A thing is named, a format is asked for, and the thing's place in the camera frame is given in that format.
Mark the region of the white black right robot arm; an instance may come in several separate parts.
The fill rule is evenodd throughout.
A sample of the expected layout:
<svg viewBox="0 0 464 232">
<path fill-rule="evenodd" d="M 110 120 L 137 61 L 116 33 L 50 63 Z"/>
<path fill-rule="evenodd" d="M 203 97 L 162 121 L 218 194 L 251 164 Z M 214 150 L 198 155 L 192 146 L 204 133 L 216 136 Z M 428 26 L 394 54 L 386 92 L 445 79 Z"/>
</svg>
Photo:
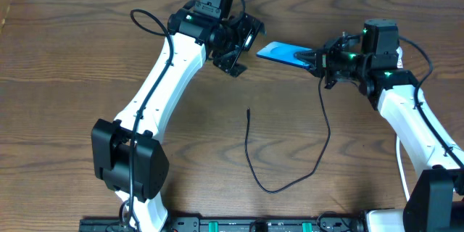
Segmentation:
<svg viewBox="0 0 464 232">
<path fill-rule="evenodd" d="M 327 88 L 342 80 L 358 83 L 405 148 L 418 181 L 404 208 L 365 213 L 366 231 L 462 231 L 463 150 L 428 106 L 422 81 L 400 64 L 403 37 L 394 20 L 370 19 L 361 34 L 327 41 L 295 53 Z"/>
</svg>

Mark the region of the blue Galaxy smartphone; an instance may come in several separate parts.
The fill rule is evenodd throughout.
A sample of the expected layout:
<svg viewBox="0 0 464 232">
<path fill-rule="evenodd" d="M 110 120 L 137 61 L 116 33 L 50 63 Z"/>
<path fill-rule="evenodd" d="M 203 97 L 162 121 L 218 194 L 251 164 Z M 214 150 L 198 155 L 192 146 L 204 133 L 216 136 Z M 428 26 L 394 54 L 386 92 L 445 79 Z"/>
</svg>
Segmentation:
<svg viewBox="0 0 464 232">
<path fill-rule="evenodd" d="M 310 51 L 310 49 L 306 47 L 291 45 L 288 43 L 273 41 L 263 49 L 260 49 L 256 55 L 262 59 L 267 59 L 284 65 L 290 65 L 308 70 L 312 67 L 312 64 L 303 62 L 296 57 L 296 53 L 300 51 Z"/>
</svg>

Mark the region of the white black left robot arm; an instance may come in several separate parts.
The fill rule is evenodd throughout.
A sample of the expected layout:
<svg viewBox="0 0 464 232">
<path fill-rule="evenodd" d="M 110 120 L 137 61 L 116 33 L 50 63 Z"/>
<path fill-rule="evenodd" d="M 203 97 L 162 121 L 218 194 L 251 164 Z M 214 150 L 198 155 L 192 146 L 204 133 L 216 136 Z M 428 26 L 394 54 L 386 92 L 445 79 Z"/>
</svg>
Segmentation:
<svg viewBox="0 0 464 232">
<path fill-rule="evenodd" d="M 146 80 L 112 121 L 99 119 L 91 131 L 95 176 L 123 201 L 115 230 L 161 231 L 168 217 L 160 190 L 169 162 L 162 148 L 168 121 L 193 76 L 208 60 L 231 77 L 246 70 L 238 59 L 249 51 L 264 25 L 240 11 L 233 0 L 190 0 L 163 24 L 143 9 L 130 11 L 155 21 L 164 38 L 162 51 Z"/>
</svg>

